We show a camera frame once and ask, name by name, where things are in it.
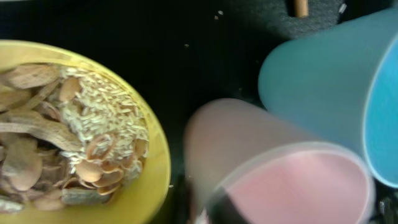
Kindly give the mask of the pink plastic cup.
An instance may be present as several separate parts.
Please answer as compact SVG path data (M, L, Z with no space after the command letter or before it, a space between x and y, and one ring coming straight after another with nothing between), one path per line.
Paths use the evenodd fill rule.
M353 152L245 101L223 98L191 117L185 173L197 223L366 223L374 182Z

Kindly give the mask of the yellow bowl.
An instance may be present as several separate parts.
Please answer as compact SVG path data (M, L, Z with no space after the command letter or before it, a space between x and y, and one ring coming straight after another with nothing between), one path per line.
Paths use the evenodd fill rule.
M20 63L50 62L96 71L128 91L144 113L149 126L149 155L142 175L115 194L105 205L72 206L52 212L28 205L13 215L2 214L1 223L147 223L162 206L169 190L171 161L169 145L159 120L143 97L119 75L101 64L58 47L19 40L1 41L1 70Z

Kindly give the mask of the food scraps and rice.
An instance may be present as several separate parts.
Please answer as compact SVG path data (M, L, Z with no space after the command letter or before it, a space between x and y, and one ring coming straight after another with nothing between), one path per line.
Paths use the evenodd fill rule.
M149 130L97 72L25 63L1 74L1 212L106 203L137 179Z

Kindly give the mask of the blue plastic cup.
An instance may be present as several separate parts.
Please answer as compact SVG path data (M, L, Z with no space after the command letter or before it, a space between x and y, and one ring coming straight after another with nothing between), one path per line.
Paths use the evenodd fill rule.
M397 187L396 8L278 46L258 90L271 113L352 149Z

